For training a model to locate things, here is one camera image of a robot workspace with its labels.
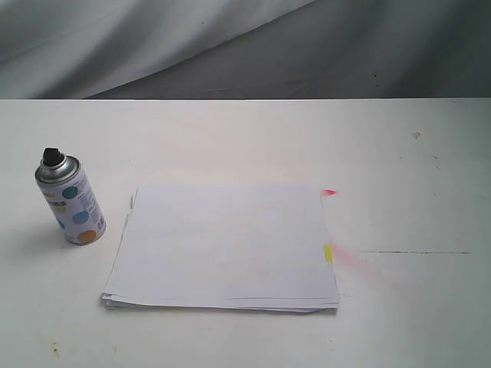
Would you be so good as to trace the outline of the white dotted spray paint can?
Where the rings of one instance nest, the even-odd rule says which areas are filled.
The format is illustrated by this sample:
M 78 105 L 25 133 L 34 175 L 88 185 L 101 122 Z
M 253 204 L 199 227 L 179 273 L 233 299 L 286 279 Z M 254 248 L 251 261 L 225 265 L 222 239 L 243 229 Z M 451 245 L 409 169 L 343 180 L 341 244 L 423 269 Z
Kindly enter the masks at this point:
M 46 148 L 35 180 L 70 243 L 87 245 L 104 234 L 107 223 L 76 157 Z

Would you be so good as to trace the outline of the white paper stack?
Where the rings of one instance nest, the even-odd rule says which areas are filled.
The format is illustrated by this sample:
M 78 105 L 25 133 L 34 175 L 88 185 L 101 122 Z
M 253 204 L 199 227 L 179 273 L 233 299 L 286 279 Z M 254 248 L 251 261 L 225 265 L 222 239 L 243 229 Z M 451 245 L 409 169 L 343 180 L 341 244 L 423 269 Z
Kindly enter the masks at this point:
M 321 191 L 302 184 L 141 186 L 102 298 L 109 306 L 336 308 Z

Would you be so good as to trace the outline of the grey backdrop cloth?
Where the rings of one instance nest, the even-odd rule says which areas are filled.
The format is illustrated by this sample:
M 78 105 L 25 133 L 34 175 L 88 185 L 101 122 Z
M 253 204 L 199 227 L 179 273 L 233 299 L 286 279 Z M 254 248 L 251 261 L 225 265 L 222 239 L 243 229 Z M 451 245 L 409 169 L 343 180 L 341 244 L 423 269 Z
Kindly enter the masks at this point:
M 488 97 L 488 1 L 3 1 L 4 99 Z

